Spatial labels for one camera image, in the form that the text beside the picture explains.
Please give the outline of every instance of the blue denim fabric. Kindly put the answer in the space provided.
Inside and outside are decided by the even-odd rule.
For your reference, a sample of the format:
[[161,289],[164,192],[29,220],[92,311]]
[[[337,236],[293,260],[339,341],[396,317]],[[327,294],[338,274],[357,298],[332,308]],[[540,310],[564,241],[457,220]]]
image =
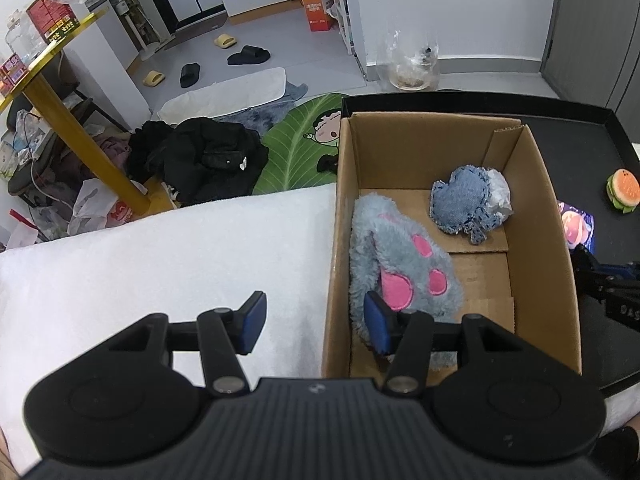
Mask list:
[[469,236],[473,245],[486,240],[486,232],[502,222],[486,210],[489,197],[489,177],[486,171],[475,166],[457,168],[449,183],[441,180],[431,187],[429,216],[448,234],[460,231]]

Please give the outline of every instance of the leaf-shaped rug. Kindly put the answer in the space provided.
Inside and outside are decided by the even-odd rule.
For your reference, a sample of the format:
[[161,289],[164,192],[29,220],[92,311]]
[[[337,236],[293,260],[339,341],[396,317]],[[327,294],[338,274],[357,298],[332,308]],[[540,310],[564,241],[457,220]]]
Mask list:
[[316,97],[293,108],[261,139],[269,148],[269,161],[254,187],[254,194],[320,186],[335,182],[333,173],[318,173],[323,155],[336,155],[340,139],[342,94]]

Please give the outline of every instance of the gray plush toy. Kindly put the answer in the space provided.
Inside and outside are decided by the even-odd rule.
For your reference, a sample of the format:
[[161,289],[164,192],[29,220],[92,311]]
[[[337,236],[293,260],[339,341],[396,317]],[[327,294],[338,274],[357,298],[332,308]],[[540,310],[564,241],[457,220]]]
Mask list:
[[504,220],[488,209],[489,195],[487,171],[462,166],[451,173],[448,184],[441,180],[434,182],[429,216],[447,234],[462,231],[473,245],[478,245],[486,240],[486,232],[497,228]]
[[[463,293],[448,253],[427,230],[398,211],[393,200],[371,193],[356,200],[351,226],[350,309],[356,332],[369,343],[364,296],[375,290],[394,311],[428,312],[453,322]],[[453,352],[436,352],[430,368],[455,364]]]

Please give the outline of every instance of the pink paw pad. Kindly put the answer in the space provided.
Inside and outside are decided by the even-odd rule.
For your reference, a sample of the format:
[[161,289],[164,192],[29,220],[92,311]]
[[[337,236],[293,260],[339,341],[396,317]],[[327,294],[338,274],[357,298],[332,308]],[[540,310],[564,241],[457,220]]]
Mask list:
[[414,246],[418,250],[418,252],[425,258],[428,258],[433,254],[431,244],[420,235],[413,235],[411,237],[411,240],[414,242]]
[[439,296],[447,291],[447,277],[444,272],[433,269],[429,273],[429,292],[433,296]]
[[382,281],[382,299],[394,312],[407,308],[414,297],[411,282],[405,276],[392,274],[380,269]]

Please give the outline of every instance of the white blanket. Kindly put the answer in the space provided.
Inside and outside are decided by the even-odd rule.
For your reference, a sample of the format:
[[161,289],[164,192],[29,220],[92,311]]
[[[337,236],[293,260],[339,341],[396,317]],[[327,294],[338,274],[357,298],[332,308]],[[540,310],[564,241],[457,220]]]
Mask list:
[[193,117],[220,117],[280,99],[287,85],[282,67],[269,68],[192,90],[167,101],[158,117],[180,124]]
[[[38,455],[22,421],[29,389],[152,312],[195,320],[267,294],[240,362],[262,376],[319,377],[335,185],[212,202],[0,254],[0,427],[18,471]],[[174,367],[202,385],[197,354]]]

